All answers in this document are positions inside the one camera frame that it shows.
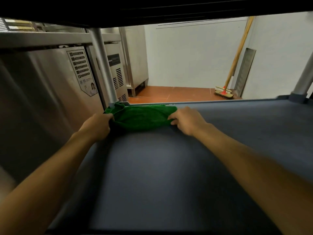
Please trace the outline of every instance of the white bristle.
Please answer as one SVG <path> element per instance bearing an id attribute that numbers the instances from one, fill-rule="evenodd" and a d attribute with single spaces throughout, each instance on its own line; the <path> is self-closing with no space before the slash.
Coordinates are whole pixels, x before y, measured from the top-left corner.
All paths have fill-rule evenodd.
<path id="1" fill-rule="evenodd" d="M 223 87 L 219 87 L 219 86 L 216 86 L 216 87 L 215 87 L 215 89 L 216 89 L 216 90 L 224 90 L 224 88 L 223 88 Z M 232 93 L 232 91 L 231 91 L 231 90 L 229 90 L 229 89 L 226 89 L 226 92 L 228 92 L 228 93 Z"/>

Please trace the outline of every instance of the vent slot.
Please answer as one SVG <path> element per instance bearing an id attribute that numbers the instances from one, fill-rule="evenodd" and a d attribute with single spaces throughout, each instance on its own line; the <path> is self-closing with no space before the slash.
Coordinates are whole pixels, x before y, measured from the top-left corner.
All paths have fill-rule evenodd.
<path id="1" fill-rule="evenodd" d="M 123 102 L 127 102 L 126 94 L 122 95 L 122 101 L 123 101 Z"/>
<path id="2" fill-rule="evenodd" d="M 114 83 L 114 87 L 115 87 L 115 90 L 116 90 L 118 88 L 118 83 L 117 83 L 116 77 L 113 78 L 113 83 Z"/>
<path id="3" fill-rule="evenodd" d="M 118 81 L 119 87 L 123 86 L 124 85 L 123 75 L 122 75 L 122 71 L 120 68 L 116 69 L 116 75 L 117 75 L 117 81 Z"/>

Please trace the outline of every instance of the hand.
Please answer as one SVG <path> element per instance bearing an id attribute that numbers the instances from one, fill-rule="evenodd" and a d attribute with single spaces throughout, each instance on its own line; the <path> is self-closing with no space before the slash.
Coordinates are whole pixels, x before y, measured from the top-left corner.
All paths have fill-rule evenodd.
<path id="1" fill-rule="evenodd" d="M 175 111 L 168 117 L 169 119 L 174 119 L 171 125 L 177 125 L 184 134 L 189 136 L 195 136 L 196 131 L 209 125 L 197 110 L 190 109 L 188 106 Z"/>
<path id="2" fill-rule="evenodd" d="M 113 114 L 94 114 L 80 127 L 79 132 L 85 132 L 95 141 L 105 139 L 110 133 L 109 120 Z"/>

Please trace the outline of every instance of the person's right arm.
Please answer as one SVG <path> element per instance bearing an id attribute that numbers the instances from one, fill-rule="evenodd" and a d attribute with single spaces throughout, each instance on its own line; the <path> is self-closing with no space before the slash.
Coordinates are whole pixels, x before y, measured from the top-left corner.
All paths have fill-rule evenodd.
<path id="1" fill-rule="evenodd" d="M 202 142 L 229 170 L 283 234 L 313 233 L 313 186 L 276 162 L 206 123 L 189 107 L 168 119 Z"/>

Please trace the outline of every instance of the person's left arm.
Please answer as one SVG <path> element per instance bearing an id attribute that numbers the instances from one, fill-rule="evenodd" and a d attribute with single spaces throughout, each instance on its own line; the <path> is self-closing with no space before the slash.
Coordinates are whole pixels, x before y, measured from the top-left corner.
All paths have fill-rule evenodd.
<path id="1" fill-rule="evenodd" d="M 44 234 L 90 147 L 110 132 L 112 114 L 95 114 L 0 204 L 0 234 Z"/>

